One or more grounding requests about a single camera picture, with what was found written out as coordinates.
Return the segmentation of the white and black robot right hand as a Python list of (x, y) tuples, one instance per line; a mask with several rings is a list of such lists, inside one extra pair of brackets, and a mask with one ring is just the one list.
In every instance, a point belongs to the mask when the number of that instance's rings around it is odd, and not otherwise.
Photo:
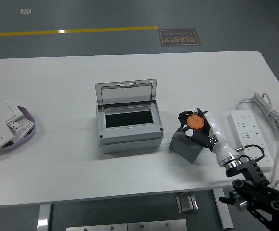
[(220, 167), (228, 170), (241, 164), (237, 151), (228, 144), (225, 134), (212, 113), (195, 108), (181, 112), (178, 120), (186, 137), (216, 154)]

